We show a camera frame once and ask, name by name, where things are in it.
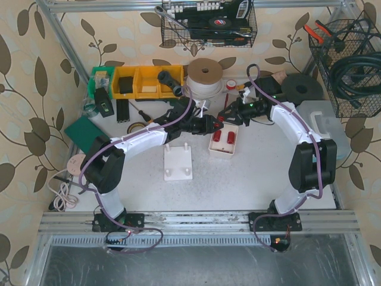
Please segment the yellow storage bin row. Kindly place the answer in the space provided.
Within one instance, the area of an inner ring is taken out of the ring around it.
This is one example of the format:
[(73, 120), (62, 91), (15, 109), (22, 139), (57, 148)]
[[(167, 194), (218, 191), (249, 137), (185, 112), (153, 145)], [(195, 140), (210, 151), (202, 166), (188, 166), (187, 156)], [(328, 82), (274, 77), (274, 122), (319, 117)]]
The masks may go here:
[(114, 69), (111, 96), (116, 100), (158, 100), (175, 97), (170, 87), (158, 80), (158, 74), (167, 71), (172, 78), (184, 84), (184, 68), (173, 66), (120, 66)]

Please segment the yellow black screwdriver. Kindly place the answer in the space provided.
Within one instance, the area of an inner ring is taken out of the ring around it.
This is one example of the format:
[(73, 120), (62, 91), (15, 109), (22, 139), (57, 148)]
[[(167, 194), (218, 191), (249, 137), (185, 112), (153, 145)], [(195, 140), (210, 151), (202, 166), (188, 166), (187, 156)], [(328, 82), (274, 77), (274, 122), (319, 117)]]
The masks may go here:
[(243, 91), (243, 90), (246, 90), (246, 89), (250, 90), (252, 88), (254, 88), (254, 86), (253, 86), (253, 84), (250, 81), (235, 86), (235, 89), (237, 91)]

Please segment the glass jar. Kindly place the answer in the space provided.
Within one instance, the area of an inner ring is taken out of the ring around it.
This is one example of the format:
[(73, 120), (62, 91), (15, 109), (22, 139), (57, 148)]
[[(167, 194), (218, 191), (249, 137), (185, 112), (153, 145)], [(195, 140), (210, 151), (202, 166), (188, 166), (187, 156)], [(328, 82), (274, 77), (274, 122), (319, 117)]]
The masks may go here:
[(83, 100), (82, 114), (87, 118), (93, 118), (98, 114), (98, 109), (93, 99), (85, 98)]

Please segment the brown tape roll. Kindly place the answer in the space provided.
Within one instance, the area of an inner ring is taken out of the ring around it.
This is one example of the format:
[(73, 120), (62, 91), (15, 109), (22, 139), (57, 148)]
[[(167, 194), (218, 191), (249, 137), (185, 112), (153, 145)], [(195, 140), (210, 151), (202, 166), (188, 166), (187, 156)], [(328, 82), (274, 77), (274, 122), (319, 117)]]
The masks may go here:
[(134, 122), (134, 123), (129, 125), (126, 132), (127, 132), (127, 134), (130, 134), (130, 133), (133, 133), (134, 131), (140, 130), (140, 129), (145, 128), (145, 127), (146, 127), (145, 122)]

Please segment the large red spring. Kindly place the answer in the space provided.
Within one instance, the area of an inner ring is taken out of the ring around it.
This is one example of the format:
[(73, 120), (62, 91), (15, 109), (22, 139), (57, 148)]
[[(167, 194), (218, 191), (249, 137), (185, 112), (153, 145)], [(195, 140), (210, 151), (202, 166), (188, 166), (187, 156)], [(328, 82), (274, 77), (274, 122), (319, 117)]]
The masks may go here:
[(212, 138), (213, 142), (219, 142), (220, 138), (221, 138), (221, 130), (215, 131)]

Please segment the black green meter device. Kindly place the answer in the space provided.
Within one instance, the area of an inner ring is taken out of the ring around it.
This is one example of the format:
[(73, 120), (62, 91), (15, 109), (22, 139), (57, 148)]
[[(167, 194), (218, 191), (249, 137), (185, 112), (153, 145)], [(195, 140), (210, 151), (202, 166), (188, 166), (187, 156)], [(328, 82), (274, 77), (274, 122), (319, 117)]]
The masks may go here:
[(94, 101), (96, 108), (102, 117), (114, 115), (113, 105), (105, 88), (98, 88), (94, 92)]

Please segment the white peg fixture plate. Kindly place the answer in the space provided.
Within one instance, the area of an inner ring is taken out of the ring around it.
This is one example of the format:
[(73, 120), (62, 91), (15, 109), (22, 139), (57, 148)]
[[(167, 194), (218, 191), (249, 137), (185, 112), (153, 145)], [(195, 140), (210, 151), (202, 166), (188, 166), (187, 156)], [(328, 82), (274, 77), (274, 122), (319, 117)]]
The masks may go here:
[(182, 146), (164, 147), (164, 180), (182, 181), (193, 179), (192, 150), (187, 142)]

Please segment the black disc spool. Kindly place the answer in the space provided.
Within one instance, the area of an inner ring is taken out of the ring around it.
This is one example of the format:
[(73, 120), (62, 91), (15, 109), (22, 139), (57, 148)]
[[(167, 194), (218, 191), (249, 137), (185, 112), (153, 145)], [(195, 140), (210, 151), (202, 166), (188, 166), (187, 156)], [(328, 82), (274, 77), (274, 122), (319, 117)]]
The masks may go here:
[(323, 88), (318, 81), (305, 74), (294, 73), (287, 76), (281, 84), (282, 93), (288, 102), (300, 105), (303, 101), (323, 99)]

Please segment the yellow handled screwdriver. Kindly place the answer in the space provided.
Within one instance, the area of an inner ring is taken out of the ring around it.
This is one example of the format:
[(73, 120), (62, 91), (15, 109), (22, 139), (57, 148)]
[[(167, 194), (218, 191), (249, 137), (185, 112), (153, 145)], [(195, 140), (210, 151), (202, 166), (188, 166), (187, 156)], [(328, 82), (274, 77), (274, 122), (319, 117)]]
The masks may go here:
[(137, 108), (131, 101), (129, 101), (129, 104), (138, 112), (138, 114), (146, 121), (147, 123), (152, 123), (153, 119), (150, 115), (146, 114), (141, 109)]

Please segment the white spring tray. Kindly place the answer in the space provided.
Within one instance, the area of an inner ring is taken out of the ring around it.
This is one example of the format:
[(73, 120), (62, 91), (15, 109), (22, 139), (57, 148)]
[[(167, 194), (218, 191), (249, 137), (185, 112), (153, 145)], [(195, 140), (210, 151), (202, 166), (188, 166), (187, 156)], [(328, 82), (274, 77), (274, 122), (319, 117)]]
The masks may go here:
[[(235, 133), (235, 143), (230, 145), (227, 143), (227, 135), (232, 131)], [(236, 141), (238, 137), (239, 127), (231, 124), (224, 124), (224, 127), (221, 129), (221, 138), (219, 142), (213, 142), (213, 134), (210, 139), (208, 146), (209, 154), (211, 157), (226, 159), (229, 160), (235, 153)]]

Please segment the red white tape roll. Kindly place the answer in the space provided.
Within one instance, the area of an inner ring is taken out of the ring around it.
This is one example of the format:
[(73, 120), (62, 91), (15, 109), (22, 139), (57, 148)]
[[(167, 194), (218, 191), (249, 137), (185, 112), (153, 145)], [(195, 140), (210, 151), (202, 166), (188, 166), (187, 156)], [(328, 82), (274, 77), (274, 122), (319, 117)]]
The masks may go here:
[(228, 90), (235, 89), (235, 88), (236, 88), (236, 81), (235, 81), (235, 80), (232, 80), (232, 79), (227, 80), (227, 81), (226, 81), (226, 88), (227, 88)]

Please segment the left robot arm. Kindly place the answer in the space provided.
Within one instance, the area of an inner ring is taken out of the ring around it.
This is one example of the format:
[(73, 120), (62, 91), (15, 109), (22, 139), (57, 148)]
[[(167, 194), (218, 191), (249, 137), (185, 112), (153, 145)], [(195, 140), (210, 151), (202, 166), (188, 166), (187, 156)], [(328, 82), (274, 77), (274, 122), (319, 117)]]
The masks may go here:
[(198, 117), (198, 114), (194, 100), (182, 97), (173, 104), (173, 108), (136, 132), (119, 138), (108, 139), (103, 135), (95, 138), (80, 167), (79, 183), (86, 178), (93, 186), (81, 187), (95, 194), (102, 215), (115, 225), (115, 231), (122, 228), (144, 230), (144, 227), (125, 221), (126, 209), (117, 191), (125, 162), (153, 147), (171, 142), (182, 132), (207, 135), (224, 126), (222, 119), (208, 114)]

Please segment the pink sanding disc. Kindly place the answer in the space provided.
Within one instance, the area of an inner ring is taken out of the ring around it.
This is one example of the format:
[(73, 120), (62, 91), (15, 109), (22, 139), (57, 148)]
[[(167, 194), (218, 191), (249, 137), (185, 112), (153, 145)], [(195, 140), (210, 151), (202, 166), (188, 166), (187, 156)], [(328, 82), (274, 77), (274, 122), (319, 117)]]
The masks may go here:
[(67, 162), (67, 171), (73, 176), (79, 176), (81, 173), (81, 165), (86, 155), (83, 153), (72, 156)]

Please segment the silver wrench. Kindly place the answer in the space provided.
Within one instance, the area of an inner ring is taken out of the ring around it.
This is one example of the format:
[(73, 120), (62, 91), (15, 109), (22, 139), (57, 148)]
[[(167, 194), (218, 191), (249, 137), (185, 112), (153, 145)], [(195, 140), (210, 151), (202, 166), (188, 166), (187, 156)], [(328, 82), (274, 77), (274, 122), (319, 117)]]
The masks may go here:
[(155, 11), (155, 13), (156, 13), (157, 15), (166, 18), (168, 21), (170, 21), (170, 22), (172, 22), (172, 23), (178, 25), (178, 26), (181, 27), (182, 29), (188, 30), (188, 27), (187, 27), (187, 26), (185, 26), (183, 23), (177, 21), (175, 18), (173, 18), (172, 16), (170, 16), (170, 15), (166, 12), (166, 10), (165, 10), (163, 7), (161, 7), (161, 6), (156, 6), (156, 7), (154, 8), (154, 11)]

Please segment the green notebook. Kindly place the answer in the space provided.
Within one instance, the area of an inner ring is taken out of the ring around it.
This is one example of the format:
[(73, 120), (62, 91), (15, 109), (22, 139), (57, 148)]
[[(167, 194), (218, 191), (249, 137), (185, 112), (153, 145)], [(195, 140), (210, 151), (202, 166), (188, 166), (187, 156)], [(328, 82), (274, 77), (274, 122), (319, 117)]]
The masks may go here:
[(96, 137), (101, 135), (106, 136), (106, 134), (86, 116), (79, 117), (74, 123), (65, 128), (64, 132), (84, 153), (90, 150)]

